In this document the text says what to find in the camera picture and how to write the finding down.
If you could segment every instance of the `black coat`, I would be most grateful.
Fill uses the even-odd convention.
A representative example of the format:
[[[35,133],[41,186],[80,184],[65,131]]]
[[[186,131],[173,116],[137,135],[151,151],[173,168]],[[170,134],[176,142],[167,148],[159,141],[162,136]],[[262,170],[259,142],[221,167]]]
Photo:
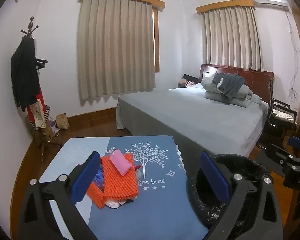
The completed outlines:
[[[40,94],[39,76],[36,69],[34,39],[24,36],[11,57],[12,90],[17,106],[22,111],[37,102]]]

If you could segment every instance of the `orange knitted fabric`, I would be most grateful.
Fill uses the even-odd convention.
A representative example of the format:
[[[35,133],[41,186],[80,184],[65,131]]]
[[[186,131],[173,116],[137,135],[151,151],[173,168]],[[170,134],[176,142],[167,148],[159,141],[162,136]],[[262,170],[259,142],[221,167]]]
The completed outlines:
[[[124,157],[133,163],[133,155],[125,154]],[[121,200],[138,196],[139,189],[135,169],[132,167],[124,176],[117,171],[110,161],[109,156],[101,158],[104,174],[104,192],[94,182],[88,188],[87,194],[98,208],[103,208],[107,199]]]

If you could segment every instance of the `metal bolt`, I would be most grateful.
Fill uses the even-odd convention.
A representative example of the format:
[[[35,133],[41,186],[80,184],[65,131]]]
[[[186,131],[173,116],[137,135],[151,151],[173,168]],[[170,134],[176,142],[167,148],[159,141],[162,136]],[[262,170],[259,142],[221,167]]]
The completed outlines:
[[[59,176],[60,181],[66,181],[67,178],[68,178],[68,176],[64,175],[64,174]]]
[[[264,179],[264,181],[265,181],[266,184],[270,184],[270,183],[271,183],[271,179],[268,178],[268,177],[266,177],[266,178]]]
[[[236,180],[241,180],[242,179],[242,176],[240,174],[238,174],[238,173],[234,174],[233,177]]]
[[[36,180],[36,179],[31,179],[30,185],[35,185],[36,183],[37,183],[37,180]]]

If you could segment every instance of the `white tree graphic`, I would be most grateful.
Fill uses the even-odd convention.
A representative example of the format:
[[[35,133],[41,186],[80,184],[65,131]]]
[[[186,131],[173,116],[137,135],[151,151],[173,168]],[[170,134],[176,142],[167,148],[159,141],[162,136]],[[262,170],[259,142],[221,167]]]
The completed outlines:
[[[166,156],[167,150],[159,150],[160,147],[158,145],[155,146],[155,148],[151,148],[150,143],[138,143],[139,145],[136,144],[131,144],[131,146],[134,149],[127,150],[125,153],[132,153],[133,158],[136,161],[139,161],[142,164],[143,168],[143,178],[146,178],[146,165],[148,162],[156,162],[157,164],[161,165],[161,168],[164,168],[164,163],[162,160],[164,159],[169,159]]]

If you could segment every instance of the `headboard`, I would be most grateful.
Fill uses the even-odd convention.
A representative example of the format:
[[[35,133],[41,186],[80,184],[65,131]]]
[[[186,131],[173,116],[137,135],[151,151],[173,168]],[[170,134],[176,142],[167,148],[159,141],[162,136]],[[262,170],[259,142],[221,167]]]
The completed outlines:
[[[217,73],[236,73],[247,81],[247,86],[252,92],[262,98],[263,101],[270,102],[269,82],[274,80],[274,73],[267,71],[255,71],[231,66],[220,66],[211,64],[202,64],[199,80],[204,77],[211,77]]]

